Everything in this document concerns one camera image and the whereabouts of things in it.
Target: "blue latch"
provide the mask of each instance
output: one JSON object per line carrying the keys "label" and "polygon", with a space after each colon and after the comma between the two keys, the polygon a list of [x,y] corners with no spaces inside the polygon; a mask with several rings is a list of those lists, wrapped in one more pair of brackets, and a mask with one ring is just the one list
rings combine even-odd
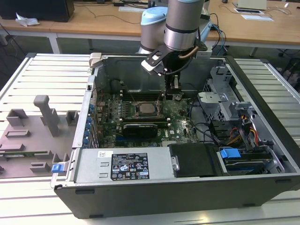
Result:
{"label": "blue latch", "polygon": [[62,164],[54,164],[52,166],[51,172],[52,173],[63,173],[64,172],[64,165],[62,165]]}
{"label": "blue latch", "polygon": [[241,158],[238,149],[223,149],[220,151],[222,158]]}

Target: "desk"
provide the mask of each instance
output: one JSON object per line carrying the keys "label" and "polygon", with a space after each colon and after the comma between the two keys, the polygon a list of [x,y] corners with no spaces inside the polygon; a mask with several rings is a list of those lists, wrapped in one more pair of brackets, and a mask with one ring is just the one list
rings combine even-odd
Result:
{"label": "desk", "polygon": [[[233,9],[229,0],[222,4],[221,0],[210,1],[210,12],[216,13],[219,17],[220,28],[227,35],[227,45],[264,47],[264,48],[286,48],[300,49],[300,10],[297,6],[300,3],[289,3],[292,15],[282,12],[271,11],[274,22],[245,20],[240,14],[233,14],[225,7]],[[139,23],[142,13],[120,12],[118,7],[108,6],[87,6],[95,15],[113,15],[94,18],[82,4],[75,4],[75,11],[68,23],[41,21],[38,26],[23,27],[14,20],[0,20],[0,23],[12,35],[48,37],[53,53],[60,53],[57,38],[87,38],[87,39],[112,39],[140,41],[141,27],[139,24],[124,22],[116,17],[132,23]],[[268,7],[283,8],[285,2],[268,1]],[[6,34],[0,28],[0,35]],[[218,39],[216,31],[209,33],[207,44],[213,45]]]}
{"label": "desk", "polygon": [[[286,8],[291,15],[273,10],[268,12],[273,22],[245,20],[241,14],[234,14],[234,0],[223,4],[218,0],[210,1],[210,12],[216,13],[219,18],[219,26],[226,33],[227,43],[231,46],[263,47],[263,48],[284,48],[300,49],[300,10],[297,6],[300,3],[289,3]],[[284,8],[285,2],[268,1],[268,8]],[[208,40],[216,39],[216,32],[211,32]]]}

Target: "light blue robot joint cap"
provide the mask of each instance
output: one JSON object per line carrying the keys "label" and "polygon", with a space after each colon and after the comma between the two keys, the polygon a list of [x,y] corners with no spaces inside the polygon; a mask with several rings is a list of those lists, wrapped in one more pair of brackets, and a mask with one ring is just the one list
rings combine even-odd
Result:
{"label": "light blue robot joint cap", "polygon": [[141,25],[159,23],[167,18],[168,7],[152,7],[142,13]]}
{"label": "light blue robot joint cap", "polygon": [[183,2],[183,3],[194,3],[194,2],[201,1],[201,0],[177,0],[177,1],[180,1],[180,2]]}

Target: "warning label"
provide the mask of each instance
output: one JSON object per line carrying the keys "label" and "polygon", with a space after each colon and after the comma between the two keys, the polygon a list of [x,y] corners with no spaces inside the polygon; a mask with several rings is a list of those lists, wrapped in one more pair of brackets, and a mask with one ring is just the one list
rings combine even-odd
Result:
{"label": "warning label", "polygon": [[112,180],[143,180],[149,178],[147,153],[112,155]]}

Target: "black computer case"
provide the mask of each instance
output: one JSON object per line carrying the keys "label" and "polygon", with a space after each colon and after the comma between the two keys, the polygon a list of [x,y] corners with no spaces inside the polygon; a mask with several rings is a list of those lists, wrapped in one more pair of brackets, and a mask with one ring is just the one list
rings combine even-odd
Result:
{"label": "black computer case", "polygon": [[68,22],[74,12],[73,0],[0,0],[0,16],[15,19],[15,13],[27,18]]}

